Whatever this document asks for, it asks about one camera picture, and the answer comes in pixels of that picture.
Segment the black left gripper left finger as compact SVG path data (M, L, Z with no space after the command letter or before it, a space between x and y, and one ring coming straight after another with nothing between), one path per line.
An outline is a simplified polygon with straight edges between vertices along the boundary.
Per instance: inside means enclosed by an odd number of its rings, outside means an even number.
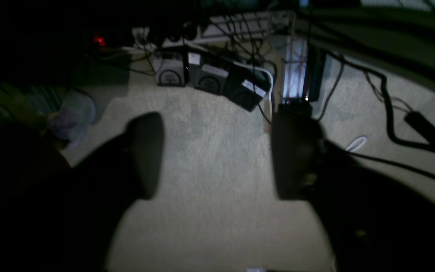
M114 233L138 200L159 187L165 145L164 119L150 112L132 119L71 171L66 190L66 249L76 272L103 272Z

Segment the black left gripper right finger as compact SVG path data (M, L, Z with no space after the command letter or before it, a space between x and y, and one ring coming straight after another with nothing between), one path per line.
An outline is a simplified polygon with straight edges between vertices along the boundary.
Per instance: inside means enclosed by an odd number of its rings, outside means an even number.
M278 106L271 124L271 156L280 200L308 201L335 252L338 271L354 270L354 160L325 138L308 104Z

